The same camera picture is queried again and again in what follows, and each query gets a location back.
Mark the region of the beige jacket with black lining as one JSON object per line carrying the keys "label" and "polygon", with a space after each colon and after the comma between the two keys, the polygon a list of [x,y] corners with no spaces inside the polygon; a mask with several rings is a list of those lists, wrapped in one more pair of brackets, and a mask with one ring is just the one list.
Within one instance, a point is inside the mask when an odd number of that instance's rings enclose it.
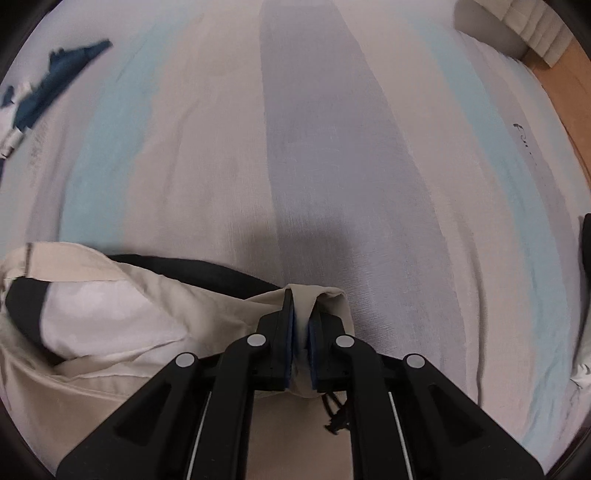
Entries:
{"label": "beige jacket with black lining", "polygon": [[[214,293],[172,274],[111,260],[74,243],[38,242],[1,261],[1,400],[20,434],[51,473],[60,461],[170,360],[222,353],[256,331],[263,315],[294,295],[298,358],[283,394],[257,393],[246,479],[353,479],[349,436],[321,424],[304,338],[315,303],[353,334],[345,293],[288,284],[270,293]],[[40,320],[24,333],[8,294],[17,279],[49,283]]]}

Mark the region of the striped pastel bed sheet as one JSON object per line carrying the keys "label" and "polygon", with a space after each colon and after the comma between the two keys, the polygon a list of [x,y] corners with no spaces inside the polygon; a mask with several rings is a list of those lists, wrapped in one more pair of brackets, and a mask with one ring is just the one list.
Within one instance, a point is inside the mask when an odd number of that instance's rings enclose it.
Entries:
{"label": "striped pastel bed sheet", "polygon": [[525,65],[394,1],[66,1],[1,97],[105,39],[1,162],[1,261],[74,243],[238,299],[338,288],[353,335],[555,466],[590,409],[590,190]]}

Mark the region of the navy and white garment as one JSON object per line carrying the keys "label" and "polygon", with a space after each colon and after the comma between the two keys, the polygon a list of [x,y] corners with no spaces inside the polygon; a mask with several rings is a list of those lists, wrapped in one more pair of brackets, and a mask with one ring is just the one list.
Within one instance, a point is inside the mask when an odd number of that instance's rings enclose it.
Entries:
{"label": "navy and white garment", "polygon": [[71,50],[52,51],[48,69],[38,84],[22,83],[7,87],[1,97],[2,163],[81,72],[111,46],[111,41],[105,39]]}

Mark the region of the cream pleated curtain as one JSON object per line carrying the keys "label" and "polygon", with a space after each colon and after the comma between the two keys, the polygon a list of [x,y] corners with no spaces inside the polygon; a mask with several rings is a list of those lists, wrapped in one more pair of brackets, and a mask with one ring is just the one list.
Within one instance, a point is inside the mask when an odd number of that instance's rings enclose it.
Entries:
{"label": "cream pleated curtain", "polygon": [[454,27],[516,59],[532,50],[550,67],[574,39],[551,6],[535,0],[457,1]]}

